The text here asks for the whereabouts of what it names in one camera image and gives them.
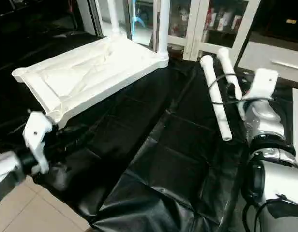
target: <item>white plastic stand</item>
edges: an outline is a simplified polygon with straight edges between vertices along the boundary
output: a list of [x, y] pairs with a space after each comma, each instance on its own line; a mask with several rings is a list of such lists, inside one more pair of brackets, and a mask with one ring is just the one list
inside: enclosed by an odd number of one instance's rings
[[[201, 58], [200, 63], [201, 63], [202, 68], [204, 69], [207, 85], [209, 87], [216, 80], [216, 74], [215, 74], [215, 71], [213, 68], [213, 59], [211, 56], [206, 55]], [[209, 93], [210, 93], [210, 98], [213, 102], [218, 102], [218, 103], [222, 102], [218, 83], [213, 84]], [[228, 125], [224, 106], [214, 104], [213, 109], [216, 114], [216, 118], [217, 118], [217, 122], [218, 122], [218, 126], [220, 129], [220, 134], [221, 134], [222, 139], [225, 141], [231, 140], [233, 137], [232, 137], [230, 127]]]
[[29, 87], [59, 129], [75, 115], [168, 65], [170, 0], [161, 2], [158, 53], [120, 35], [115, 2], [108, 0], [108, 4], [113, 36], [12, 72]]

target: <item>drawer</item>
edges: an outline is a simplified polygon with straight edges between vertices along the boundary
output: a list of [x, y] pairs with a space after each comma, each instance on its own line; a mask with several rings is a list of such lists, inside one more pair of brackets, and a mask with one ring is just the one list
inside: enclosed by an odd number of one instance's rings
[[277, 70], [279, 77], [298, 82], [298, 52], [266, 44], [248, 42], [239, 67]]

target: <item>white plastic tray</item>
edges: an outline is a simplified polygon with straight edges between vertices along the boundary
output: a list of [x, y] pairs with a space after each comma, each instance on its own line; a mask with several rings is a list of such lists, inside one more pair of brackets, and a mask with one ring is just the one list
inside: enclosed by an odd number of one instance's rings
[[167, 65], [168, 59], [114, 36], [15, 69], [12, 75], [29, 87], [46, 114], [63, 128], [73, 116]]

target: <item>white cabinet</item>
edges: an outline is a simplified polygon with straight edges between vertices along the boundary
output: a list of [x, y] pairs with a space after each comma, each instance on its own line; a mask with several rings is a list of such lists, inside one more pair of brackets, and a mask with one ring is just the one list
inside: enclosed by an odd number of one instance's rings
[[169, 46], [183, 59], [228, 47], [235, 64], [260, 0], [171, 0]]
[[248, 42], [238, 65], [241, 68], [274, 69], [279, 77], [298, 82], [298, 52], [267, 44]]

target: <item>white pipe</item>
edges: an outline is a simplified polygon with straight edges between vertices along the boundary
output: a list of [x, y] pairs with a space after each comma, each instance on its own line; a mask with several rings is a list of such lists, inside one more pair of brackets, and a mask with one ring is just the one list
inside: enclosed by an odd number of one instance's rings
[[168, 43], [169, 9], [170, 9], [170, 0], [161, 0], [158, 56], [160, 57], [160, 59], [163, 59], [163, 60], [168, 60], [167, 43]]
[[[200, 63], [201, 63], [202, 68], [204, 69], [207, 86], [209, 87], [216, 80], [216, 74], [213, 69], [213, 59], [211, 56], [206, 55], [201, 58]], [[210, 93], [210, 98], [213, 102], [219, 102], [219, 103], [222, 102], [218, 83], [213, 84], [209, 93]], [[214, 104], [213, 109], [216, 114], [216, 118], [217, 118], [217, 122], [218, 122], [218, 126], [220, 129], [220, 134], [221, 134], [222, 139], [225, 141], [231, 140], [233, 137], [232, 137], [230, 127], [228, 125], [224, 106]]]
[[115, 0], [107, 0], [107, 1], [108, 1], [112, 32], [113, 34], [120, 34], [120, 27], [119, 27], [117, 12], [116, 12]]
[[[222, 69], [225, 74], [235, 74], [233, 65], [230, 60], [229, 51], [226, 47], [220, 48], [217, 53], [217, 58], [219, 59]], [[226, 77], [228, 83], [232, 83], [235, 86], [235, 97], [237, 100], [242, 98], [242, 92], [235, 75], [227, 76]]]

